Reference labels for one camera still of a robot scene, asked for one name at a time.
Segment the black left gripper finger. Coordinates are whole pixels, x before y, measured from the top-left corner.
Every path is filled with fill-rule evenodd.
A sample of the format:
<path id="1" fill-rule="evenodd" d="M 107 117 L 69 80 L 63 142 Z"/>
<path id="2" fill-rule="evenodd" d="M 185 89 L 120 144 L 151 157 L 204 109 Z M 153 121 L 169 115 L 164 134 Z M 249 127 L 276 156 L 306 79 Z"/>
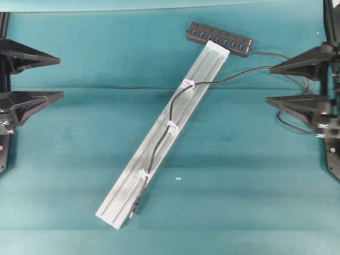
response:
<path id="1" fill-rule="evenodd" d="M 35 113 L 64 97 L 62 91 L 12 91 L 9 95 L 13 126 L 23 126 Z"/>
<path id="2" fill-rule="evenodd" d="M 1 40 L 1 66 L 7 74 L 19 74 L 27 69 L 57 65 L 60 62 L 55 56 L 16 41 Z"/>

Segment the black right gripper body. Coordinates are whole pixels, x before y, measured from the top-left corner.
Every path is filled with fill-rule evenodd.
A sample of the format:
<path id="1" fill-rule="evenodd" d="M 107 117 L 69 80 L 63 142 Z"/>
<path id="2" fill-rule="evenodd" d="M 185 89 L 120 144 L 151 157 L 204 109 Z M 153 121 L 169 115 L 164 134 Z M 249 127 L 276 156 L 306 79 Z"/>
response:
<path id="1" fill-rule="evenodd" d="M 331 54 L 331 60 L 328 62 L 329 79 L 327 85 L 322 86 L 327 88 L 329 101 L 329 111 L 325 115 L 328 118 L 326 137 L 339 138 L 339 47 L 324 42 L 322 51 Z"/>

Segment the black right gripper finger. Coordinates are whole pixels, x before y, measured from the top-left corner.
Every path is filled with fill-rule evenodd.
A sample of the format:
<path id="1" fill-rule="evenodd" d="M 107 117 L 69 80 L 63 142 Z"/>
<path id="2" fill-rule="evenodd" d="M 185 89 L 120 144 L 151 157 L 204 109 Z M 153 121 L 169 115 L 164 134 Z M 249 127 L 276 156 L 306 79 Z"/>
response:
<path id="1" fill-rule="evenodd" d="M 298 118 L 311 129 L 327 129 L 332 124 L 332 105 L 327 96 L 267 97 L 266 102 Z"/>
<path id="2" fill-rule="evenodd" d="M 328 79 L 329 46 L 315 47 L 270 68 L 271 74 L 306 77 L 315 81 Z"/>

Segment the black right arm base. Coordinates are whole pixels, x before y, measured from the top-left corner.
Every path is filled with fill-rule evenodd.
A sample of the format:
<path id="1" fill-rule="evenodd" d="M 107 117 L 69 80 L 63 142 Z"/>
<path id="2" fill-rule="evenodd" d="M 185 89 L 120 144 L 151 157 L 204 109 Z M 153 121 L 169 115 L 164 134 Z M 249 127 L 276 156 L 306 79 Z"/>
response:
<path id="1" fill-rule="evenodd" d="M 327 131 L 324 149 L 327 169 L 339 180 L 339 129 L 332 128 Z"/>

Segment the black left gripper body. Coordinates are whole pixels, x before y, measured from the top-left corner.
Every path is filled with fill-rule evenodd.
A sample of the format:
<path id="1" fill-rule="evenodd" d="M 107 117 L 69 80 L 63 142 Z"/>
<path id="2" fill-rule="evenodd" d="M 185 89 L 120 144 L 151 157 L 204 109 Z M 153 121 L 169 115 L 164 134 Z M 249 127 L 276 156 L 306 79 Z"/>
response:
<path id="1" fill-rule="evenodd" d="M 9 113 L 11 92 L 11 78 L 9 61 L 1 55 L 1 135 L 13 134 L 11 114 Z"/>

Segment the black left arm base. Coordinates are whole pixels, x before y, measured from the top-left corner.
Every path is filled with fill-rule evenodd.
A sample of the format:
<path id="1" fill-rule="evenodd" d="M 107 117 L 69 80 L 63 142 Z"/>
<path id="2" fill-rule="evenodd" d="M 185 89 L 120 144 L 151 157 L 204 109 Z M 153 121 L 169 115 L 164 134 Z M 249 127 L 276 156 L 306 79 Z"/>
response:
<path id="1" fill-rule="evenodd" d="M 11 135 L 12 133 L 7 130 L 6 126 L 1 125 L 1 151 L 0 151 L 1 173 L 7 169 Z"/>

